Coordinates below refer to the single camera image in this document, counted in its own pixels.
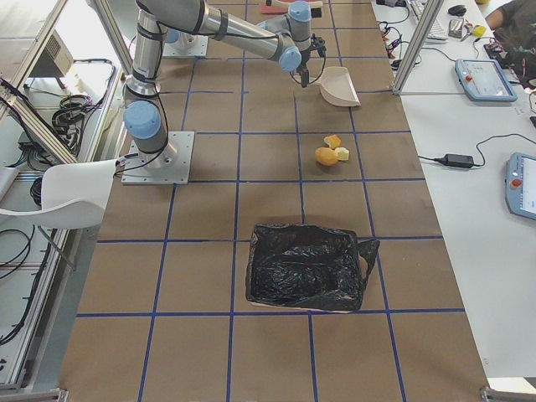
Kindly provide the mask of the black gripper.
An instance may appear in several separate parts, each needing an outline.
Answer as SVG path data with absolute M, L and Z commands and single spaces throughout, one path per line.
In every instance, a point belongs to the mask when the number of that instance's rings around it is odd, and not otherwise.
M 296 70 L 290 73 L 290 76 L 294 82 L 301 82 L 301 87 L 308 87 L 309 82 L 317 82 L 322 77 L 323 71 L 326 66 L 326 43 L 322 37 L 312 35 L 309 46 L 301 52 L 301 63 Z M 311 53 L 316 51 L 322 58 L 322 68 L 316 78 L 310 80 L 309 69 L 307 68 L 307 62 L 311 58 Z

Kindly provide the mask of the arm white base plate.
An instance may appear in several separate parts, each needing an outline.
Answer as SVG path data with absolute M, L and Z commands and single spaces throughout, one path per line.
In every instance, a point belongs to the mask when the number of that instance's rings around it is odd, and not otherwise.
M 187 184 L 193 153 L 193 131 L 170 131 L 167 147 L 162 154 L 153 159 L 140 153 L 134 141 L 131 141 L 129 154 L 135 157 L 125 160 L 125 170 L 121 174 L 124 185 L 169 185 Z
M 169 31 L 163 57 L 174 59 L 203 58 L 208 50 L 208 39 L 181 32 Z

